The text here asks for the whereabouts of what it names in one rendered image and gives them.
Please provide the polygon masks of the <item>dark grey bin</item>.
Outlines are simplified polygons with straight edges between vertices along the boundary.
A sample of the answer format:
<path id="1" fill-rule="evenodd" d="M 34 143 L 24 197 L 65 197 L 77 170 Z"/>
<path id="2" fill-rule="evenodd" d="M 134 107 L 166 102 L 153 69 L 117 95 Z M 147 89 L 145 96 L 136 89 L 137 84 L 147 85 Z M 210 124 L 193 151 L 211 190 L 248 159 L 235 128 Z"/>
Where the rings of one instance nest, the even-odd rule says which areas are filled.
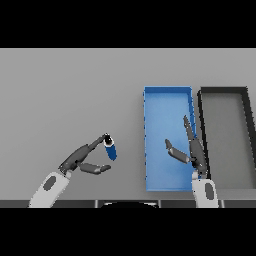
<path id="1" fill-rule="evenodd" d="M 201 87 L 199 119 L 217 189 L 256 189 L 256 130 L 247 87 Z"/>

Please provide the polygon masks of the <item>blue pipe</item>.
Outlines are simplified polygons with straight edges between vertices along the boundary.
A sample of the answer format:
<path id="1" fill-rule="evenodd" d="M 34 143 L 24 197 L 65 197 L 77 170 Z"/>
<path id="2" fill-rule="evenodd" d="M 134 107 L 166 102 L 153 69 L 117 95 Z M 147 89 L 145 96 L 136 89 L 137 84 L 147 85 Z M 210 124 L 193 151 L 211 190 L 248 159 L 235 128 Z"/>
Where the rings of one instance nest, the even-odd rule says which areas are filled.
<path id="1" fill-rule="evenodd" d="M 104 147 L 106 149 L 106 152 L 108 154 L 108 157 L 114 161 L 117 158 L 117 153 L 116 153 L 116 148 L 115 148 L 115 143 L 113 138 L 109 135 L 106 134 L 104 138 Z"/>

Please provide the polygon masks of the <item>blue bin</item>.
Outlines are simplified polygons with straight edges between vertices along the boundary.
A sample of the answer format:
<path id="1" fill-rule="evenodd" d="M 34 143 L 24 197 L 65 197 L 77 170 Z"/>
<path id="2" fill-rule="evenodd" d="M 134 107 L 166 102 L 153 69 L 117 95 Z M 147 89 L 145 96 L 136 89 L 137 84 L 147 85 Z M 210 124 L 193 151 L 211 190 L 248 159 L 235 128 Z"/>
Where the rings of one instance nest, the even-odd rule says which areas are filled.
<path id="1" fill-rule="evenodd" d="M 194 100 L 190 86 L 145 86 L 144 152 L 146 190 L 151 192 L 191 191 L 191 163 L 182 163 L 168 154 L 165 140 L 190 155 L 184 117 L 196 136 Z"/>

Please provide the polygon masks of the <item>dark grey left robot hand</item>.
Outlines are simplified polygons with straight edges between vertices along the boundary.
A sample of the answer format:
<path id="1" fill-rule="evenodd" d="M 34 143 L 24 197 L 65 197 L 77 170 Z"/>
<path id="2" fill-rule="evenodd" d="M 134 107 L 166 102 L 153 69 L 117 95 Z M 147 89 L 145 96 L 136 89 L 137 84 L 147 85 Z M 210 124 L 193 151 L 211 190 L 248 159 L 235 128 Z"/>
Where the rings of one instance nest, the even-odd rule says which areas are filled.
<path id="1" fill-rule="evenodd" d="M 111 168 L 110 165 L 94 165 L 84 163 L 85 158 L 99 145 L 103 143 L 105 146 L 112 146 L 113 139 L 109 134 L 103 134 L 91 144 L 86 144 L 76 149 L 63 163 L 60 164 L 58 169 L 62 174 L 66 175 L 68 171 L 74 171 L 77 167 L 82 172 L 98 175 Z"/>

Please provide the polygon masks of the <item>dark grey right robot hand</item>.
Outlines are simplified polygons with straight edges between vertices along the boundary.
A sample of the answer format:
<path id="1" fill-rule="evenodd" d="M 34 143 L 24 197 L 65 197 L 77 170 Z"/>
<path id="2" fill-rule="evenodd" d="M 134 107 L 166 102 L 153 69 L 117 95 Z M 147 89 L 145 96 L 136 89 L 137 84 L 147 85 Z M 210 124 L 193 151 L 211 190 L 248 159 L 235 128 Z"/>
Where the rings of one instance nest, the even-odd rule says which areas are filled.
<path id="1" fill-rule="evenodd" d="M 192 166 L 196 169 L 198 175 L 200 177 L 206 178 L 208 170 L 203 147 L 200 141 L 194 136 L 187 116 L 184 116 L 183 120 L 188 138 L 190 155 L 187 155 L 175 148 L 168 139 L 165 140 L 166 150 L 168 151 L 168 154 L 174 159 L 184 164 L 191 163 Z"/>

